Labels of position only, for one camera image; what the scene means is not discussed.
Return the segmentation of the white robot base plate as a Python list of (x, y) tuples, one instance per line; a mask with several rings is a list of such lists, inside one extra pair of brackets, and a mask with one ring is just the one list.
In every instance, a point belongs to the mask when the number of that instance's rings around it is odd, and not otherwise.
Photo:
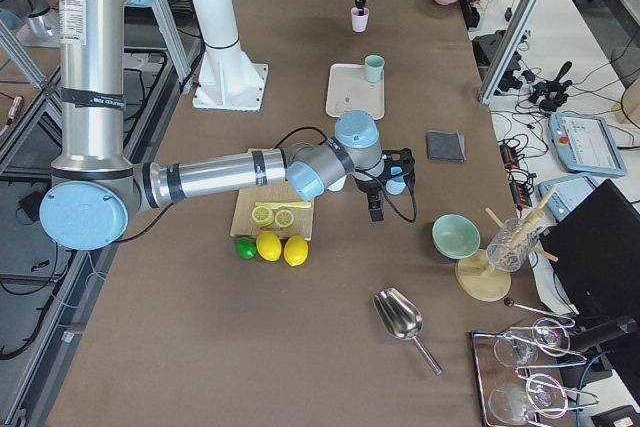
[(253, 63), (242, 50), (229, 55), (207, 49), (193, 97), (197, 109), (259, 111), (269, 66)]

